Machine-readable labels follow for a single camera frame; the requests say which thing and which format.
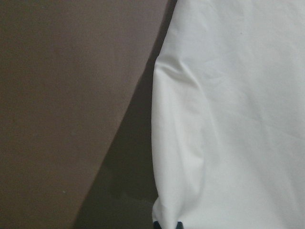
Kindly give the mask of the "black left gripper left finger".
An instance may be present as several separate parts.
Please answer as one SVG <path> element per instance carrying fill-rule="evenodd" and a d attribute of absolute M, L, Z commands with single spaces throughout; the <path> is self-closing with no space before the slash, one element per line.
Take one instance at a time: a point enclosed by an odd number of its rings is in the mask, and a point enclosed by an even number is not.
<path fill-rule="evenodd" d="M 159 224 L 158 221 L 153 222 L 153 229 L 162 229 L 161 225 Z"/>

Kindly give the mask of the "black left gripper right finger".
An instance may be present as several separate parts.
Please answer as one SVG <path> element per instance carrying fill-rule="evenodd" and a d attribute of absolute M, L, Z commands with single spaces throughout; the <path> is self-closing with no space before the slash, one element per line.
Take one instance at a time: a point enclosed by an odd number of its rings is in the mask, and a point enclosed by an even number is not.
<path fill-rule="evenodd" d="M 176 229 L 184 229 L 183 223 L 180 222 L 180 221 L 178 221 L 178 222 L 177 222 L 177 225 L 176 225 Z"/>

